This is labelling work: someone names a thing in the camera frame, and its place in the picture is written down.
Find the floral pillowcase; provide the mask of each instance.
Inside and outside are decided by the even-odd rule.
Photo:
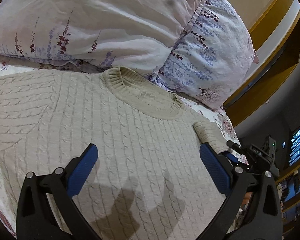
[[[149,80],[218,110],[257,59],[248,30],[230,3],[206,0],[192,29]]]

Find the blue gripper pad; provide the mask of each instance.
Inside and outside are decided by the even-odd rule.
[[[221,194],[229,196],[231,193],[229,175],[218,161],[217,154],[210,147],[210,145],[204,143],[200,146],[200,158],[204,166],[207,168],[218,191]]]
[[[91,144],[68,178],[67,194],[70,198],[79,194],[97,159],[98,148]]]

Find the cable knit pattern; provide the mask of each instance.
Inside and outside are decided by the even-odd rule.
[[[11,209],[28,171],[51,173],[94,143],[99,159],[73,199],[103,240],[196,239],[224,200],[200,160],[192,124],[203,117],[116,70],[126,92],[109,85],[109,71],[0,77],[0,165]],[[137,91],[139,103],[131,101]]]

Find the window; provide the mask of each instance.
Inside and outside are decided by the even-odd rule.
[[[300,129],[292,137],[289,165],[293,165],[300,158]]]

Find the room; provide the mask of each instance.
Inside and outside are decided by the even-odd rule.
[[[212,236],[300,239],[300,0],[0,0],[0,239]]]

